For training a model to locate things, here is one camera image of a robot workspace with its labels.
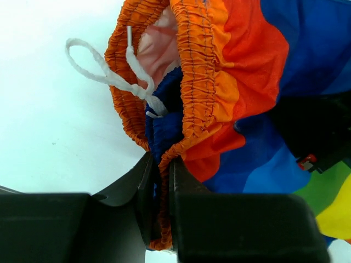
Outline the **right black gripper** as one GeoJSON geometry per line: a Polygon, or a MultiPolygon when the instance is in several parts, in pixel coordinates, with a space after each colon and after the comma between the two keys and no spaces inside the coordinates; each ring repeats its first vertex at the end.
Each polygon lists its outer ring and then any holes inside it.
{"type": "Polygon", "coordinates": [[[350,166],[350,92],[284,97],[267,115],[302,170],[350,166]]]}

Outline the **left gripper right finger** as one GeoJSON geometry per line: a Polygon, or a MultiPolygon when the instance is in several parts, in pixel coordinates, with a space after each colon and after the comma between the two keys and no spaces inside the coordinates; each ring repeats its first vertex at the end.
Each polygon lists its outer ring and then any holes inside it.
{"type": "Polygon", "coordinates": [[[169,215],[179,262],[330,262],[301,197],[213,193],[180,158],[169,167],[169,215]]]}

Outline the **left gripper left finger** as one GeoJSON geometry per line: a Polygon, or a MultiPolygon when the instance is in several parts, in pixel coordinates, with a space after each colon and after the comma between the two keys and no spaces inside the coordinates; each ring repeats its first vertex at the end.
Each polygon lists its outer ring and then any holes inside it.
{"type": "Polygon", "coordinates": [[[20,193],[1,188],[1,262],[144,262],[149,216],[138,215],[153,168],[146,153],[100,192],[20,193]]]}

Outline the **rainbow striped shorts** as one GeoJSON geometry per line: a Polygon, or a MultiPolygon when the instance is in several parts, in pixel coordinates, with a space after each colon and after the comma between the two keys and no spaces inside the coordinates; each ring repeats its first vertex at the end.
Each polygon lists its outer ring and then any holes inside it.
{"type": "Polygon", "coordinates": [[[103,71],[126,134],[152,153],[156,227],[172,245],[169,166],[216,193],[295,193],[326,240],[350,241],[350,166],[302,170],[267,113],[281,98],[350,92],[350,1],[125,1],[103,71]]]}

